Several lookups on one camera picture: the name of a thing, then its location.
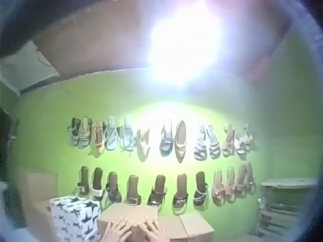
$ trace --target strappy sandal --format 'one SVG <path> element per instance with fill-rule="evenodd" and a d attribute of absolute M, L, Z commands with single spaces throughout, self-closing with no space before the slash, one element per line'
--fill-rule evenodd
<path fill-rule="evenodd" d="M 85 148 L 90 144 L 91 133 L 92 133 L 92 119 L 90 119 L 89 117 L 84 117 L 82 127 L 80 130 L 80 143 L 79 143 L 79 145 L 82 148 Z"/>
<path fill-rule="evenodd" d="M 164 120 L 164 125 L 161 130 L 160 153 L 162 156 L 169 155 L 174 146 L 172 120 L 167 118 Z"/>
<path fill-rule="evenodd" d="M 229 156 L 233 154 L 234 129 L 232 124 L 224 126 L 224 131 L 227 133 L 227 137 L 222 144 L 222 153 L 225 156 Z"/>
<path fill-rule="evenodd" d="M 72 123 L 68 127 L 68 130 L 71 132 L 71 143 L 74 146 L 77 146 L 80 141 L 80 127 L 81 127 L 81 120 L 79 118 L 72 118 Z"/>
<path fill-rule="evenodd" d="M 132 118 L 130 115 L 125 116 L 123 125 L 123 135 L 121 140 L 121 148 L 125 151 L 132 152 L 136 147 L 136 136 L 132 130 Z"/>
<path fill-rule="evenodd" d="M 196 138 L 196 144 L 194 147 L 194 157 L 196 160 L 202 161 L 207 158 L 205 140 L 206 140 L 205 126 L 200 125 L 199 132 L 198 132 L 197 138 Z"/>
<path fill-rule="evenodd" d="M 93 135 L 95 140 L 95 146 L 99 153 L 104 151 L 104 136 L 103 136 L 103 122 L 97 122 L 93 127 Z"/>
<path fill-rule="evenodd" d="M 102 198 L 103 198 L 104 191 L 102 189 L 101 179 L 102 179 L 102 169 L 97 167 L 94 170 L 93 184 L 92 184 L 92 195 L 95 201 L 102 201 Z"/>
<path fill-rule="evenodd" d="M 244 188 L 247 191 L 252 190 L 252 187 L 254 185 L 254 178 L 253 178 L 253 171 L 252 171 L 252 165 L 250 162 L 246 163 L 246 178 L 244 180 Z"/>
<path fill-rule="evenodd" d="M 156 177 L 155 185 L 151 189 L 151 194 L 148 199 L 148 205 L 159 206 L 163 203 L 167 188 L 165 187 L 166 177 L 164 175 L 158 175 Z"/>
<path fill-rule="evenodd" d="M 234 174 L 234 168 L 230 166 L 227 170 L 227 183 L 225 185 L 225 195 L 227 197 L 232 197 L 234 195 L 234 189 L 235 189 L 235 174 Z"/>
<path fill-rule="evenodd" d="M 178 161 L 182 163 L 186 153 L 186 124 L 183 120 L 179 122 L 176 128 L 175 151 Z"/>
<path fill-rule="evenodd" d="M 247 174 L 247 167 L 245 164 L 241 164 L 238 170 L 238 177 L 235 184 L 235 191 L 237 193 L 243 193 L 244 191 L 244 180 Z"/>
<path fill-rule="evenodd" d="M 208 195 L 208 184 L 205 182 L 205 174 L 200 171 L 196 174 L 196 190 L 194 193 L 193 203 L 195 206 L 204 205 Z"/>
<path fill-rule="evenodd" d="M 187 175 L 183 173 L 177 176 L 177 191 L 173 197 L 173 207 L 183 208 L 187 204 L 187 200 Z"/>
<path fill-rule="evenodd" d="M 105 185 L 107 191 L 107 197 L 111 203 L 120 203 L 122 201 L 122 196 L 118 187 L 118 175 L 111 171 L 109 173 L 109 182 Z"/>
<path fill-rule="evenodd" d="M 210 147 L 208 151 L 210 153 L 211 158 L 216 159 L 220 153 L 220 143 L 216 137 L 216 134 L 214 132 L 214 128 L 212 125 L 207 126 L 206 132 L 210 139 Z"/>
<path fill-rule="evenodd" d="M 217 169 L 214 172 L 212 196 L 217 202 L 221 202 L 225 193 L 224 185 L 222 184 L 222 170 Z"/>
<path fill-rule="evenodd" d="M 129 205 L 140 205 L 141 196 L 138 194 L 138 180 L 136 175 L 130 175 L 128 179 L 127 203 Z"/>
<path fill-rule="evenodd" d="M 90 192 L 89 188 L 89 168 L 86 166 L 81 167 L 81 181 L 77 183 L 79 195 L 87 196 Z"/>
<path fill-rule="evenodd" d="M 107 150 L 115 150 L 118 146 L 117 122 L 115 116 L 109 116 L 107 126 L 104 131 L 105 148 Z"/>

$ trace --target cardboard box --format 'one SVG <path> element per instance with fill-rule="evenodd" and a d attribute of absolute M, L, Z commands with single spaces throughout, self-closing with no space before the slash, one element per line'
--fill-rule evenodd
<path fill-rule="evenodd" d="M 157 213 L 157 207 L 147 205 L 132 206 L 124 203 L 115 203 L 99 215 L 97 219 L 98 232 L 103 236 L 108 220 L 111 223 L 115 223 L 120 218 L 128 218 L 129 221 L 133 223 L 132 235 L 131 238 L 128 238 L 128 241 L 143 242 L 145 241 L 145 234 L 141 229 L 138 229 L 137 225 L 138 223 L 145 222 L 146 217 L 151 219 L 157 217 Z"/>
<path fill-rule="evenodd" d="M 51 213 L 59 240 L 84 242 L 97 232 L 96 219 L 101 213 L 100 203 L 69 195 L 50 200 Z"/>
<path fill-rule="evenodd" d="M 188 240 L 188 234 L 179 216 L 159 217 L 158 223 L 164 227 L 171 242 L 186 242 Z"/>
<path fill-rule="evenodd" d="M 188 234 L 189 242 L 211 242 L 214 229 L 199 213 L 180 215 L 182 224 Z"/>

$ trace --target green wall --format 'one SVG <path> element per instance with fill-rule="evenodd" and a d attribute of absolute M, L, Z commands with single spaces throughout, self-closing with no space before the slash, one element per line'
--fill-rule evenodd
<path fill-rule="evenodd" d="M 304 46 L 290 33 L 257 87 L 232 75 L 210 72 L 180 88 L 154 81 L 147 70 L 127 70 L 83 76 L 28 93 L 14 111 L 21 118 L 10 157 L 14 181 L 19 169 L 54 172 L 59 175 L 59 194 L 66 195 L 75 190 L 82 165 L 91 172 L 101 167 L 104 184 L 110 171 L 118 173 L 123 197 L 129 175 L 139 175 L 138 192 L 145 204 L 156 175 L 164 174 L 168 193 L 160 215 L 167 215 L 172 214 L 176 177 L 185 172 L 186 212 L 193 212 L 197 172 L 205 172 L 211 187 L 215 169 L 223 170 L 225 182 L 226 169 L 233 166 L 237 171 L 244 162 L 237 155 L 196 161 L 197 126 L 214 125 L 222 143 L 224 124 L 233 123 L 241 131 L 250 122 L 257 151 L 249 153 L 247 161 L 253 165 L 256 193 L 221 207 L 210 200 L 208 208 L 200 212 L 214 227 L 216 241 L 250 232 L 256 223 L 260 182 L 275 176 L 313 175 L 318 166 L 319 144 L 313 142 L 321 139 L 321 116 L 308 59 Z M 71 146 L 67 127 L 72 117 L 87 115 L 96 121 L 115 115 L 121 124 L 126 114 L 133 115 L 135 128 L 151 127 L 152 148 L 145 162 L 140 162 L 136 152 L 118 149 L 98 156 L 93 145 L 83 150 Z M 159 154 L 160 129 L 166 117 L 187 124 L 187 153 L 182 164 L 174 152 L 168 157 Z"/>

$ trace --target wooden shelf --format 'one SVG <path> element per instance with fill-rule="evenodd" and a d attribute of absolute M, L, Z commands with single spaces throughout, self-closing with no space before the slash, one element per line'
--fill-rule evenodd
<path fill-rule="evenodd" d="M 316 186 L 315 178 L 287 178 L 270 179 L 261 183 L 264 187 L 273 187 L 277 189 L 305 189 Z"/>

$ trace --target beige sandal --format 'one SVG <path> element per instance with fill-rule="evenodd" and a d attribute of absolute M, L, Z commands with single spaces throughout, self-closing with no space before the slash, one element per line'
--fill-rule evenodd
<path fill-rule="evenodd" d="M 227 137 L 222 144 L 222 153 L 229 156 L 233 154 L 234 129 L 232 124 L 225 125 L 224 131 L 227 133 Z"/>
<path fill-rule="evenodd" d="M 235 189 L 235 181 L 234 181 L 234 168 L 230 166 L 227 170 L 227 183 L 225 185 L 225 195 L 228 197 L 232 197 Z"/>
<path fill-rule="evenodd" d="M 247 175 L 244 180 L 244 187 L 247 191 L 250 191 L 254 185 L 252 165 L 250 162 L 246 163 L 246 172 L 247 172 Z"/>
<path fill-rule="evenodd" d="M 225 194 L 225 188 L 222 184 L 222 170 L 217 169 L 214 172 L 213 186 L 212 186 L 212 196 L 219 202 L 223 199 Z"/>

